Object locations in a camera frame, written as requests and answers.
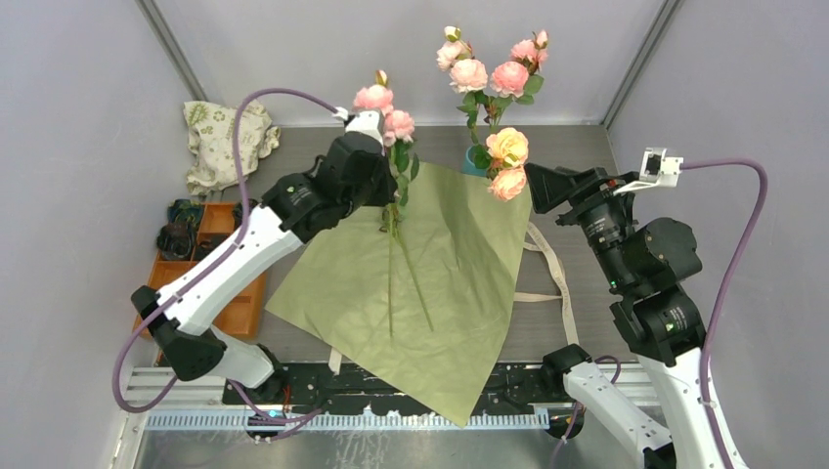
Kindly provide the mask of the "peach rose stem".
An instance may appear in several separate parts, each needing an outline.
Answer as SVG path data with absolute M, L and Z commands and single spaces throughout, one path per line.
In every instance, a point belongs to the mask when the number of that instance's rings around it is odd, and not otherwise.
M 484 171 L 490 181 L 488 191 L 495 198 L 509 201 L 527 185 L 525 164 L 529 158 L 529 140 L 514 127 L 490 135 L 484 144 L 474 145 L 470 158 L 476 169 Z
M 432 317 L 430 315 L 423 290 L 421 288 L 419 278 L 415 269 L 415 263 L 412 260 L 409 247 L 407 246 L 405 237 L 401 229 L 402 215 L 400 207 L 397 203 L 389 203 L 382 208 L 381 212 L 382 225 L 380 231 L 387 234 L 388 237 L 388 279 L 387 279 L 387 321 L 389 336 L 394 336 L 394 305 L 393 305 L 393 270 L 394 270 L 394 254 L 395 246 L 399 248 L 403 254 L 404 261 L 409 271 L 414 290 L 416 292 L 423 317 L 426 321 L 428 329 L 433 332 L 435 330 Z

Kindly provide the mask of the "pink rose stem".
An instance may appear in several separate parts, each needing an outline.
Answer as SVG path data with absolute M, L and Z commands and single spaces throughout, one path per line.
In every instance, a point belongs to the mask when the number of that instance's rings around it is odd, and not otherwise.
M 493 96 L 488 99 L 485 119 L 491 130 L 501 125 L 510 105 L 529 106 L 535 102 L 535 96 L 545 83 L 541 71 L 548 58 L 548 44 L 549 36 L 544 29 L 534 31 L 530 39 L 514 44 L 509 60 L 492 72 L 490 89 Z
M 486 67 L 475 58 L 471 45 L 462 39 L 459 27 L 445 26 L 443 35 L 445 42 L 436 52 L 437 66 L 448 73 L 450 87 L 461 97 L 458 110 L 465 115 L 471 145 L 482 144 L 477 127 L 489 99 L 485 92 L 488 85 Z
M 420 166 L 419 157 L 414 152 L 415 120 L 408 112 L 395 107 L 394 92 L 390 88 L 388 74 L 383 69 L 374 72 L 372 85 L 363 87 L 356 93 L 353 108 L 377 108 L 385 116 L 383 145 L 390 162 L 391 174 L 398 186 L 392 203 L 397 203 L 400 207 L 403 232 L 410 201 L 410 185 L 417 178 Z

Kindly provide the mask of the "green wrapping paper sheet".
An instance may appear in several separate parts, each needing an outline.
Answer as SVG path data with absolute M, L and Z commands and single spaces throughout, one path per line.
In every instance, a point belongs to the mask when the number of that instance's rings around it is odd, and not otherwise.
M 435 330 L 428 329 L 395 246 L 394 336 L 388 332 L 388 237 L 363 207 L 303 250 L 266 303 L 276 317 L 464 426 L 501 353 L 531 212 L 486 179 L 424 163 L 403 232 Z

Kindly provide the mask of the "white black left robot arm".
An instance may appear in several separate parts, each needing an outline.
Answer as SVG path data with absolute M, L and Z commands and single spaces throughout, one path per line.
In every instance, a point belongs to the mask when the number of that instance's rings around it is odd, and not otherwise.
M 305 172 L 281 177 L 249 213 L 246 226 L 226 238 L 175 281 L 131 297 L 182 382 L 223 377 L 263 404 L 284 393 L 286 376 L 276 357 L 222 332 L 213 322 L 254 280 L 286 255 L 362 206 L 390 203 L 396 190 L 382 136 L 350 130 Z

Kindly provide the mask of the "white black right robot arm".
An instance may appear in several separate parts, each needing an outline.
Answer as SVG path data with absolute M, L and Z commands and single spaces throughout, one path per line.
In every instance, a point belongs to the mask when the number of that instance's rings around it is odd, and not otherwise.
M 640 226 L 638 191 L 672 187 L 678 157 L 647 155 L 637 172 L 611 176 L 526 167 L 534 210 L 561 204 L 560 226 L 577 226 L 617 300 L 614 324 L 646 372 L 663 411 L 653 420 L 603 375 L 595 358 L 569 345 L 545 356 L 545 393 L 583 405 L 617 439 L 639 468 L 741 468 L 744 460 L 716 403 L 704 348 L 707 330 L 682 282 L 701 271 L 691 228 L 671 218 Z

